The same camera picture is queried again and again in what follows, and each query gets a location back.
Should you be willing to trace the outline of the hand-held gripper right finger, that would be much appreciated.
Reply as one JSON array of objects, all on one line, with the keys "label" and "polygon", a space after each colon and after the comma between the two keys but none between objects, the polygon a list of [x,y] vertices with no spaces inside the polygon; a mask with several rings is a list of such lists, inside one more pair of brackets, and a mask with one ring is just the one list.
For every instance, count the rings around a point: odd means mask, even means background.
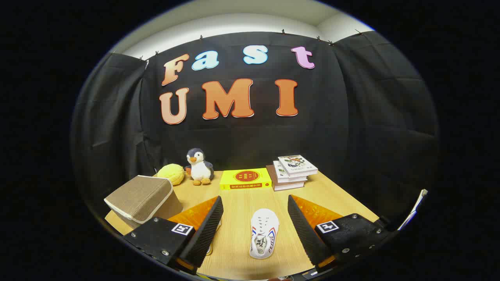
[{"label": "hand-held gripper right finger", "polygon": [[287,208],[302,247],[316,270],[340,270],[352,265],[398,233],[357,213],[341,216],[292,194]]}]

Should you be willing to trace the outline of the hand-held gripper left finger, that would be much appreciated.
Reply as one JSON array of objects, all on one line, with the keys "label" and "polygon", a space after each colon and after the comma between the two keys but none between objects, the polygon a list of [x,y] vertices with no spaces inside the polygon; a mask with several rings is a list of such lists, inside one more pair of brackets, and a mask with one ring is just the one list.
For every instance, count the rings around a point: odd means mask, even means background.
[{"label": "hand-held gripper left finger", "polygon": [[154,217],[123,238],[159,263],[195,274],[205,260],[222,215],[223,201],[216,196],[175,217]]}]

